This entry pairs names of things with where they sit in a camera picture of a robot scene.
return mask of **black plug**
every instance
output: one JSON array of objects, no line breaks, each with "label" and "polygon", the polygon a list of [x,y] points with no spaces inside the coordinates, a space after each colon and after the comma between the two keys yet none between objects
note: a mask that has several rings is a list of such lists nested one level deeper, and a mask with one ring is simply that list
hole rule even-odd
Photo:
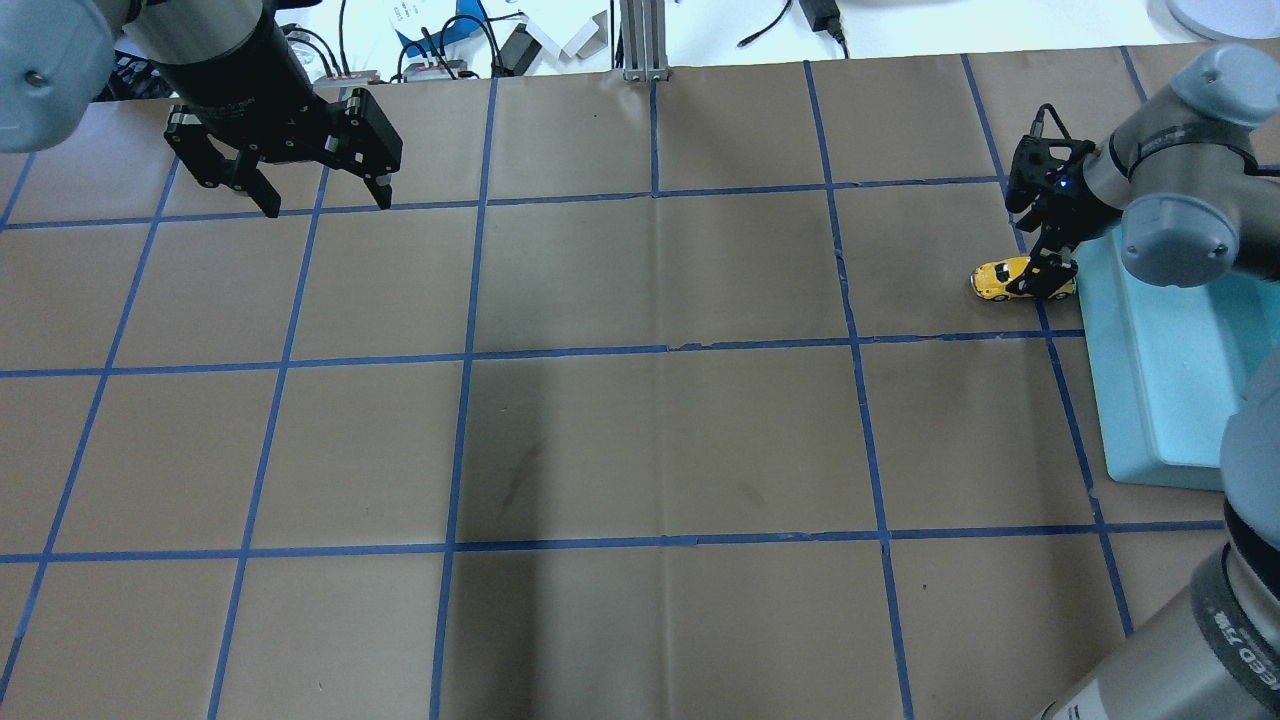
[{"label": "black plug", "polygon": [[809,20],[809,29],[826,32],[836,38],[845,58],[849,58],[849,45],[845,42],[845,31],[840,27],[840,8],[836,0],[800,0],[800,9]]}]

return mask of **grid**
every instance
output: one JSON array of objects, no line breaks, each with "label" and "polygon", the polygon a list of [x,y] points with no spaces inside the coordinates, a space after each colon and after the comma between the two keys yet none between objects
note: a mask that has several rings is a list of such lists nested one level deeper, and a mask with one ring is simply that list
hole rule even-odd
[{"label": "grid", "polygon": [[[1133,88],[1138,97],[1144,99],[1146,92],[1134,69],[1133,60],[1128,50],[1121,50]],[[307,287],[308,272],[311,266],[312,250],[316,243],[316,233],[320,219],[324,215],[371,213],[372,206],[357,208],[325,208],[325,191],[329,184],[329,172],[324,170],[319,182],[319,191],[314,204],[308,210],[285,210],[282,215],[307,218],[308,229],[306,243],[302,251],[301,269],[297,275],[293,291],[292,309],[288,318],[284,347],[279,361],[255,363],[225,363],[225,364],[192,364],[192,365],[147,365],[147,366],[116,366],[116,356],[120,350],[125,328],[129,323],[131,311],[138,295],[140,284],[147,270],[148,258],[155,245],[157,231],[169,223],[193,223],[204,220],[225,220],[253,217],[250,213],[225,214],[192,214],[192,215],[165,215],[164,209],[170,197],[174,179],[179,172],[174,160],[169,167],[169,173],[164,184],[164,191],[155,213],[150,218],[124,218],[109,220],[69,220],[69,222],[27,222],[9,223],[14,208],[32,167],[38,161],[36,155],[27,159],[22,168],[17,186],[8,200],[4,215],[0,217],[0,232],[19,229],[49,229],[49,228],[74,228],[74,227],[109,227],[109,225],[147,225],[148,232],[138,258],[137,268],[133,273],[128,296],[124,301],[119,322],[111,340],[106,361],[101,368],[31,368],[0,370],[0,379],[4,378],[56,378],[56,377],[86,377],[96,378],[97,384],[92,395],[88,415],[84,419],[83,429],[74,451],[74,459],[67,478],[58,510],[54,515],[52,525],[49,530],[45,547],[38,553],[13,553],[0,555],[0,566],[35,564],[35,579],[28,593],[26,607],[19,620],[15,639],[12,644],[4,674],[0,676],[0,702],[4,701],[5,692],[14,674],[15,666],[22,661],[22,648],[26,629],[41,597],[41,588],[47,569],[51,565],[64,562],[133,562],[157,560],[234,560],[236,573],[232,584],[230,602],[225,615],[225,624],[221,633],[221,643],[218,656],[216,673],[214,676],[212,693],[209,702],[207,717],[218,716],[221,701],[223,683],[227,673],[228,656],[232,651],[233,637],[236,635],[237,612],[241,601],[241,592],[244,584],[246,569],[252,559],[285,559],[285,557],[339,557],[339,556],[375,556],[375,555],[433,555],[443,561],[440,574],[438,616],[435,623],[435,646],[431,662],[430,678],[430,710],[429,716],[435,719],[442,715],[442,688],[444,687],[444,671],[449,659],[447,657],[445,638],[451,628],[451,584],[454,577],[454,559],[465,553],[492,553],[492,552],[517,552],[517,551],[566,551],[566,550],[594,550],[594,548],[663,548],[687,546],[749,546],[749,544],[783,544],[783,543],[877,543],[881,550],[881,569],[886,588],[884,605],[888,612],[890,630],[892,635],[892,651],[896,664],[896,675],[905,717],[915,717],[915,708],[911,693],[911,680],[908,662],[908,647],[904,641],[904,619],[900,610],[899,589],[895,574],[895,541],[914,539],[956,539],[956,538],[1006,538],[1006,537],[1052,537],[1052,536],[1093,536],[1097,537],[1106,562],[1106,571],[1114,593],[1115,609],[1120,625],[1125,634],[1133,632],[1134,621],[1130,618],[1125,589],[1121,583],[1120,571],[1111,541],[1117,534],[1135,533],[1166,533],[1166,532],[1194,532],[1219,530],[1222,524],[1217,520],[1188,520],[1188,521],[1126,521],[1110,523],[1103,516],[1102,506],[1094,496],[1093,471],[1085,456],[1084,439],[1076,420],[1075,406],[1080,402],[1089,402],[1088,398],[1074,398],[1068,388],[1066,375],[1059,355],[1057,342],[1064,338],[1082,338],[1079,329],[1055,329],[1050,314],[1043,305],[1037,305],[1036,329],[1016,329],[1000,332],[959,332],[937,334],[861,334],[858,329],[855,307],[850,300],[850,274],[846,268],[846,249],[841,228],[841,213],[837,202],[840,191],[856,188],[883,188],[899,186],[956,186],[956,184],[989,184],[998,183],[1002,188],[1007,182],[1000,160],[995,135],[984,106],[979,83],[975,79],[970,58],[963,56],[964,73],[972,92],[973,102],[982,124],[982,132],[987,141],[987,151],[991,156],[991,170],[988,176],[950,177],[950,178],[924,178],[905,181],[860,181],[836,182],[832,173],[832,160],[828,149],[828,129],[824,123],[823,105],[818,87],[814,82],[813,67],[804,64],[805,91],[812,109],[813,137],[817,141],[818,154],[822,161],[822,182],[782,186],[756,186],[756,187],[723,187],[723,188],[690,188],[690,190],[663,190],[660,182],[659,159],[659,101],[664,87],[660,85],[649,86],[649,141],[650,141],[650,190],[648,193],[621,192],[600,195],[572,195],[554,197],[490,197],[489,177],[490,160],[494,145],[494,117],[500,102],[503,83],[494,82],[489,86],[488,108],[484,126],[484,149],[480,170],[479,195],[475,201],[435,201],[435,202],[410,202],[397,205],[392,213],[403,210],[435,210],[435,209],[475,209],[476,224],[475,238],[471,254],[470,290],[466,314],[466,340],[461,352],[440,352],[430,355],[396,355],[396,356],[358,356],[358,357],[325,357],[325,359],[294,359],[293,341],[298,329],[300,311],[303,304],[303,295]],[[835,270],[838,277],[842,295],[842,314],[847,328],[847,334],[837,337],[814,337],[806,340],[763,340],[763,341],[728,341],[716,343],[690,343],[684,346],[666,345],[630,345],[630,346],[603,346],[603,347],[561,347],[538,350],[511,350],[511,351],[477,351],[476,350],[476,324],[477,304],[481,287],[481,266],[485,242],[485,215],[490,208],[534,205],[534,204],[577,204],[577,202],[612,202],[644,197],[648,195],[654,200],[669,197],[704,197],[704,196],[730,196],[730,195],[776,195],[799,192],[823,192],[827,202],[829,233],[835,256]],[[1020,251],[1025,252],[1024,238],[1014,231],[1015,242]],[[966,528],[913,528],[893,529],[886,512],[884,489],[881,483],[879,460],[877,455],[876,416],[877,407],[868,396],[868,379],[864,373],[863,351],[870,346],[904,345],[918,342],[1005,342],[1005,341],[1041,341],[1048,355],[1050,364],[1056,380],[1057,393],[1061,401],[1061,411],[1065,415],[1066,425],[1070,430],[1071,445],[1079,471],[1084,482],[1084,488],[1089,497],[1092,523],[1060,524],[1060,525],[1010,525],[1010,527],[966,527]],[[460,541],[460,496],[463,480],[463,459],[467,445],[467,420],[471,400],[472,372],[477,361],[525,360],[525,359],[559,359],[559,357],[591,357],[591,356],[627,356],[627,355],[667,355],[681,352],[736,352],[780,348],[814,348],[814,347],[847,347],[850,351],[854,383],[859,415],[861,420],[861,437],[865,445],[865,454],[869,465],[870,492],[874,505],[874,529],[838,530],[838,532],[782,532],[782,533],[721,533],[721,534],[658,534],[658,536],[625,536],[625,537],[595,537],[575,539],[531,539],[531,541]],[[424,365],[424,364],[457,364],[461,368],[461,395],[458,397],[457,419],[454,424],[453,457],[449,483],[448,519],[445,539],[440,543],[412,543],[412,544],[362,544],[362,546],[333,546],[333,547],[253,547],[253,532],[257,519],[259,502],[262,496],[262,486],[268,474],[269,459],[271,456],[273,441],[275,438],[276,420],[280,414],[282,400],[284,397],[285,383],[291,370],[303,368],[344,368],[362,365]],[[113,378],[131,375],[170,375],[170,374],[218,374],[238,372],[274,372],[274,392],[268,413],[266,432],[261,442],[261,452],[257,461],[253,488],[248,502],[248,514],[243,523],[243,536],[238,547],[215,547],[195,550],[152,550],[152,551],[101,551],[101,552],[68,552],[55,551],[55,542],[67,514],[68,503],[76,489],[77,475],[84,457],[90,437],[95,429],[95,420],[102,404],[104,393]]]}]

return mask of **light blue plastic tray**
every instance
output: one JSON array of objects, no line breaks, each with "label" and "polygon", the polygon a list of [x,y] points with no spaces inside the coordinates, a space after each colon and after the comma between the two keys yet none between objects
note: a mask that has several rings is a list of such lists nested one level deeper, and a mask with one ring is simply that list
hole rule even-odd
[{"label": "light blue plastic tray", "polygon": [[1222,489],[1226,419],[1280,346],[1280,284],[1238,275],[1153,287],[1125,272],[1120,231],[1079,247],[1079,295],[1107,471],[1123,483]]}]

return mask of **toy car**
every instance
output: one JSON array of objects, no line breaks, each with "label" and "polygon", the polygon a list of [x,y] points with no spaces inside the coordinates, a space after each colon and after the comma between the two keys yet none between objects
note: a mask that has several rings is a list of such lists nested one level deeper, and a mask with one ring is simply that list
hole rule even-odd
[{"label": "toy car", "polygon": [[[992,302],[1004,302],[1010,297],[1034,299],[1032,295],[1009,290],[1009,281],[1021,275],[1023,270],[1027,269],[1028,263],[1030,263],[1030,259],[1025,255],[1020,255],[1018,258],[1010,258],[1009,260],[997,260],[995,263],[979,265],[978,269],[969,275],[969,286],[973,287],[973,291],[978,295],[978,297]],[[1070,295],[1075,295],[1075,279],[1066,281],[1066,284],[1057,288],[1057,292],[1050,296],[1050,299],[1062,300]]]}]

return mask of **metal post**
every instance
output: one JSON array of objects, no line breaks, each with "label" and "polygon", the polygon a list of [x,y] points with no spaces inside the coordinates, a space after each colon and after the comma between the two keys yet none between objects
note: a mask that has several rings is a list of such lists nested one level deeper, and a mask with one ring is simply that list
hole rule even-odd
[{"label": "metal post", "polygon": [[658,81],[671,77],[667,67],[667,10],[664,0],[622,0],[622,77]]}]

